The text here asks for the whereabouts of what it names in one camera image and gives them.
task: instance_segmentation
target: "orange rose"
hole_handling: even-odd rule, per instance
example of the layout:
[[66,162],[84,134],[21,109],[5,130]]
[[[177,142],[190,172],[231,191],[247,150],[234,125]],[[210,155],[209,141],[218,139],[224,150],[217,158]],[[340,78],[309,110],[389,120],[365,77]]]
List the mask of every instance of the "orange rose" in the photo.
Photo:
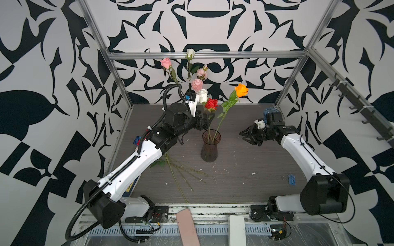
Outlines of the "orange rose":
[[246,96],[248,92],[248,88],[246,88],[245,85],[238,84],[237,87],[235,87],[235,92],[237,92],[238,97]]

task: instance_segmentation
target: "pink rectangular object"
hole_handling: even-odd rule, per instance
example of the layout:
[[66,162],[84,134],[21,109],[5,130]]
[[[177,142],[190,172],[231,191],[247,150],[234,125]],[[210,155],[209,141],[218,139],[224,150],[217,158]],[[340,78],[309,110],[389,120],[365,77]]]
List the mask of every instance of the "pink rectangular object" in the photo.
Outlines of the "pink rectangular object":
[[176,217],[183,246],[200,246],[190,210],[184,209]]

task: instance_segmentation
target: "gray table surface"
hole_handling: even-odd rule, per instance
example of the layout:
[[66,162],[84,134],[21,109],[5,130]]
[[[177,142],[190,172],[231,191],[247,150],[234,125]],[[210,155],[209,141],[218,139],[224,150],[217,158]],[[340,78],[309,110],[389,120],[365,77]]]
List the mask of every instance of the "gray table surface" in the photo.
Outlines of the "gray table surface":
[[[263,117],[264,109],[271,104],[235,105],[220,126],[222,139],[218,144],[218,158],[206,163],[200,157],[203,131],[190,130],[184,145],[177,143],[169,156],[179,165],[200,170],[209,176],[196,174],[203,183],[184,174],[193,191],[182,176],[174,175],[189,203],[260,203],[270,196],[300,193],[306,179],[290,154],[276,141],[265,141],[261,147],[242,140],[239,132]],[[162,114],[162,105],[137,104],[134,106],[125,135],[120,145],[114,168],[118,167],[135,150],[133,140],[141,136],[147,126],[153,125]],[[216,115],[221,113],[219,107]],[[216,129],[219,119],[214,119],[211,129]],[[289,185],[287,176],[294,174],[296,185]],[[147,168],[131,196],[148,196],[154,203],[185,203],[172,177],[169,167]]]

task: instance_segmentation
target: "red rose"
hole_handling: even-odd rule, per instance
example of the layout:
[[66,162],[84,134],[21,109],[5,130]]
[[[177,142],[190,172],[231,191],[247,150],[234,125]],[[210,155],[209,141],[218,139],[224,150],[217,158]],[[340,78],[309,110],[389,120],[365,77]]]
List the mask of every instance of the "red rose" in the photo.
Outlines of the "red rose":
[[217,107],[217,99],[213,100],[211,98],[208,99],[208,101],[205,104],[205,108],[209,110],[209,112],[212,112],[216,110]]

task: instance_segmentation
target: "glass vase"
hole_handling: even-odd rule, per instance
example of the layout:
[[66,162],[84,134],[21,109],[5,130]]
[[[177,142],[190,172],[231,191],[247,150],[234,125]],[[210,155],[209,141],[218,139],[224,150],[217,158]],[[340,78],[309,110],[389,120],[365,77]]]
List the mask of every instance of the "glass vase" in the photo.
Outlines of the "glass vase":
[[203,133],[203,141],[204,145],[201,148],[201,158],[205,162],[213,162],[217,158],[217,145],[220,143],[221,135],[220,132],[217,132],[215,139],[212,139],[216,133],[216,130],[210,131],[210,136],[208,130],[204,131]]

